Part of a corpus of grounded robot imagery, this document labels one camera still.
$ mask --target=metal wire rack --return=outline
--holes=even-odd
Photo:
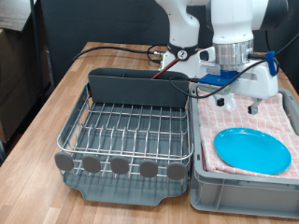
[[[140,163],[154,161],[158,166],[155,176],[169,182],[167,167],[173,162],[185,166],[190,163],[192,152],[188,146],[188,113],[184,108],[167,108],[142,105],[98,104],[87,94],[82,107],[76,107],[77,117],[69,131],[57,143],[71,155],[76,175],[96,175],[85,172],[82,158],[95,155],[102,166],[99,176],[118,175],[112,172],[111,159],[122,157],[128,161],[127,178],[140,175]]]

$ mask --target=blue plastic plate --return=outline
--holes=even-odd
[[[228,164],[260,174],[279,174],[292,163],[290,151],[280,141],[253,129],[226,129],[216,135],[214,146]]]

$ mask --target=pink checkered cloth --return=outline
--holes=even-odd
[[[207,104],[207,101],[208,99],[198,101],[200,133],[207,171],[299,179],[299,136],[294,132],[284,112],[281,94],[277,94],[270,100],[262,101],[257,115],[248,113],[248,107],[252,105],[249,97],[235,95],[236,110],[233,112],[215,110]],[[292,165],[278,175],[262,175],[228,165],[216,153],[213,141],[216,134],[229,128],[251,128],[276,137],[291,152]]]

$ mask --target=gray storage container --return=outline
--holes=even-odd
[[[191,86],[193,95],[197,85]],[[289,91],[279,89],[292,127],[299,134],[299,109]],[[191,204],[195,209],[270,217],[299,218],[299,180],[206,172],[203,169],[198,103],[190,100],[193,171]]]

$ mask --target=dark background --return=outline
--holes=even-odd
[[[55,85],[88,41],[145,45],[168,42],[168,18],[154,0],[41,0],[41,4]],[[299,31],[299,1],[289,0],[289,8],[286,20],[269,31],[271,49],[281,49]],[[205,7],[189,7],[188,12],[201,24],[199,48],[210,47],[213,33],[206,28]],[[256,31],[254,36],[255,51],[267,51],[264,31]],[[297,92],[298,58],[299,39],[278,56]]]

